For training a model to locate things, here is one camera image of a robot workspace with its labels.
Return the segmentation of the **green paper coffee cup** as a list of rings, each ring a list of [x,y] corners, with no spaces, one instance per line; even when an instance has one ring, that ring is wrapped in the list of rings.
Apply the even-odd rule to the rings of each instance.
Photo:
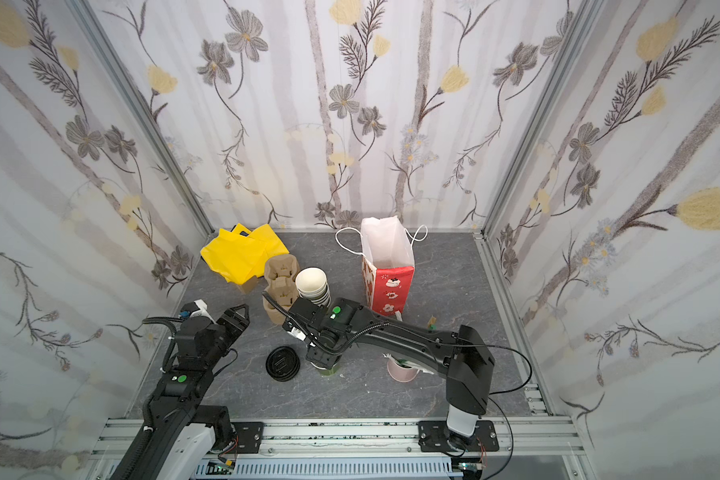
[[[340,368],[338,360],[328,363],[312,362],[312,366],[318,371],[318,374],[323,377],[330,377],[337,373]]]

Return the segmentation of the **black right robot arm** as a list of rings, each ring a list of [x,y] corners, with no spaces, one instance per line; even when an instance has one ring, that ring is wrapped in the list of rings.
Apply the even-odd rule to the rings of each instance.
[[[364,344],[441,376],[446,381],[450,434],[464,440],[474,437],[479,418],[487,412],[496,364],[474,328],[430,331],[346,298],[327,307],[299,297],[288,309],[268,293],[263,299],[284,315],[283,329],[307,345],[306,359],[317,369],[332,369],[352,346]]]

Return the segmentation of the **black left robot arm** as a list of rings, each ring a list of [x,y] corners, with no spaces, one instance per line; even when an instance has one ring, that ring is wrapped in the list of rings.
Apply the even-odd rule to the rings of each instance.
[[[113,479],[188,477],[207,452],[225,454],[241,439],[225,406],[203,398],[222,371],[217,366],[250,325],[241,304],[213,319],[195,301],[177,317],[147,317],[144,325],[169,329],[162,377],[142,406],[143,423],[115,468]]]

